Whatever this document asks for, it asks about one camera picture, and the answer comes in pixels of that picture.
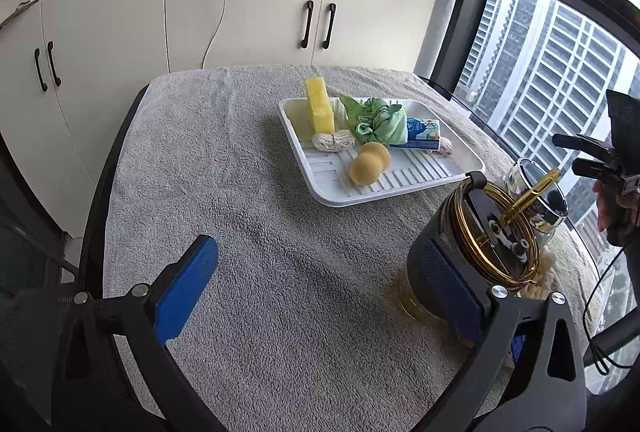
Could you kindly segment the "person's right hand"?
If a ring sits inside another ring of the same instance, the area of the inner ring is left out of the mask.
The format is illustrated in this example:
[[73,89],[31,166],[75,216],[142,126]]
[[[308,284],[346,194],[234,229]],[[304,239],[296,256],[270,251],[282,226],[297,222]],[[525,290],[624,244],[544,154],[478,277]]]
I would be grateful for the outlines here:
[[592,190],[597,196],[598,231],[606,233],[612,246],[626,246],[639,226],[639,190],[620,195],[601,181],[594,182]]

